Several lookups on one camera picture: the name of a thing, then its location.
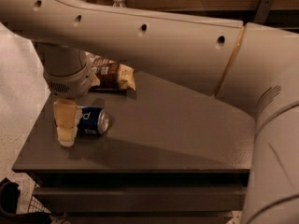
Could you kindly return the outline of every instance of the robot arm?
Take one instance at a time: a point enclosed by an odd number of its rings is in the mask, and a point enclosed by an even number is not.
[[[256,141],[243,223],[299,219],[299,35],[79,0],[0,0],[0,21],[37,42],[45,79],[59,96],[77,98],[89,89],[85,50],[215,95],[252,115]]]

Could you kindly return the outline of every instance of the floor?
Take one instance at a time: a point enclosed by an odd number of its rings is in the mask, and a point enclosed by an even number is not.
[[[18,213],[27,213],[35,183],[11,168],[50,92],[31,42],[1,23],[0,57],[0,180],[7,177],[20,185]],[[241,212],[233,214],[228,223],[238,224]]]

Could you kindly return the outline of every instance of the blue can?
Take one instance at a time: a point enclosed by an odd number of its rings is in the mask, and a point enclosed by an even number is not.
[[[103,134],[109,126],[109,115],[104,108],[82,107],[78,129],[86,134]]]

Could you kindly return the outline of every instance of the bottle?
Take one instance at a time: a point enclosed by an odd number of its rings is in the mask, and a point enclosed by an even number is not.
[[[126,7],[124,0],[113,0],[113,7]]]

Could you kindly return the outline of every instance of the metal bracket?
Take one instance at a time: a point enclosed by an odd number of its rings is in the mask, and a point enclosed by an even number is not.
[[[253,22],[264,24],[267,20],[273,3],[274,0],[260,0],[259,5],[255,11]]]

